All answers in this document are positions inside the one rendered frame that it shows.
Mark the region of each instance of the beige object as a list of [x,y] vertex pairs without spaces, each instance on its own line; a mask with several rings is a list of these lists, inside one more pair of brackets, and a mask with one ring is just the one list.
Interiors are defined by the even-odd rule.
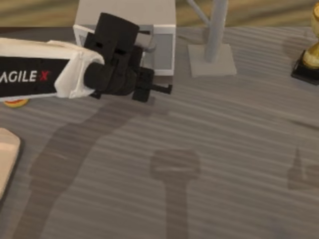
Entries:
[[[313,8],[311,26],[314,34],[319,38],[319,2]],[[310,68],[319,68],[319,42],[305,52],[303,62]]]
[[19,147],[20,139],[7,129],[0,128],[0,199],[15,165]]

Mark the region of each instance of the black base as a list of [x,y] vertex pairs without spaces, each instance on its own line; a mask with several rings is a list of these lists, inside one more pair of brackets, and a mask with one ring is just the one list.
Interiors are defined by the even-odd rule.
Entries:
[[303,51],[301,57],[296,62],[291,76],[298,80],[317,86],[319,85],[319,70],[311,69],[303,63],[304,54],[305,51]]

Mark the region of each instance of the trophy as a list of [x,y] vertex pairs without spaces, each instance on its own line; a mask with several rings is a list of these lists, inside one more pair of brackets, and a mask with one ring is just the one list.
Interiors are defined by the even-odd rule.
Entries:
[[[311,26],[314,34],[319,39],[319,2],[313,8]],[[319,42],[303,51],[291,76],[316,86],[319,85]]]

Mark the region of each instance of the logo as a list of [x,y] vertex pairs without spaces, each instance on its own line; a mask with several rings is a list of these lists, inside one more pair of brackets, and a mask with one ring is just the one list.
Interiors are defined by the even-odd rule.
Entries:
[[10,71],[0,75],[0,83],[47,81],[50,71]]

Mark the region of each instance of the white box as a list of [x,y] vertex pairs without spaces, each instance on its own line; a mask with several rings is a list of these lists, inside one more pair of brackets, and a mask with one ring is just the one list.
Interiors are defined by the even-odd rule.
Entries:
[[75,24],[95,30],[102,12],[124,18],[139,25],[140,31],[149,32],[157,47],[155,52],[145,54],[143,66],[154,69],[158,76],[174,75],[175,0],[80,0]]

